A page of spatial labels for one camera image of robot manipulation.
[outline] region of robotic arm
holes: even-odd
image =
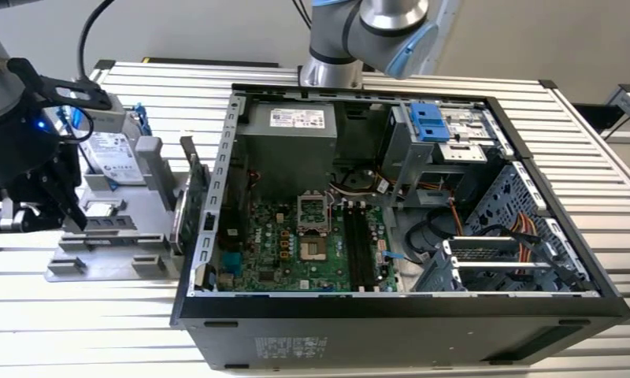
[[[4,1],[0,8],[34,0]],[[62,91],[76,97],[60,95]],[[0,232],[87,227],[75,187],[82,184],[78,144],[59,135],[44,109],[70,105],[111,109],[98,84],[40,76],[28,60],[10,58],[0,43]]]
[[[0,0],[0,8],[35,1]],[[314,0],[311,59],[300,84],[362,88],[363,62],[407,78],[438,36],[427,13],[428,0]],[[82,184],[78,145],[92,130],[80,139],[59,135],[43,110],[63,105],[86,113],[111,109],[112,101],[91,80],[40,76],[28,60],[10,58],[0,43],[0,232],[56,229],[67,220],[80,231],[87,227],[75,188]]]
[[[306,87],[362,88],[363,62],[396,79],[416,73],[438,39],[428,0],[314,0]]]

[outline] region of aluminum extrusion table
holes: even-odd
[[[175,170],[188,166],[182,135],[194,135],[202,160],[215,161],[232,83],[296,85],[298,81],[295,69],[142,63],[106,65],[94,75],[126,106],[139,102],[147,106]],[[630,171],[551,84],[440,76],[396,81],[366,74],[366,89],[372,91],[498,97],[630,305]],[[0,375],[224,376],[210,370],[187,332],[170,329],[175,281],[44,280],[59,236],[60,232],[0,235]],[[630,321],[532,367],[259,373],[264,374],[628,378]]]

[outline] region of case label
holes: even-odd
[[[326,128],[326,111],[312,109],[274,109],[274,128]]]
[[[323,358],[327,337],[256,337],[256,354],[264,359]]]

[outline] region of white wall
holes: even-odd
[[[78,74],[84,21],[100,0],[44,0],[0,10],[0,40],[46,76]],[[118,0],[87,44],[87,68],[99,59],[146,56],[303,64],[310,32],[291,0]]]
[[[464,0],[438,73],[552,79],[603,102],[630,83],[630,0]]]

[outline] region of motherboard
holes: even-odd
[[[251,206],[244,248],[223,255],[220,290],[398,291],[380,208],[302,197]]]

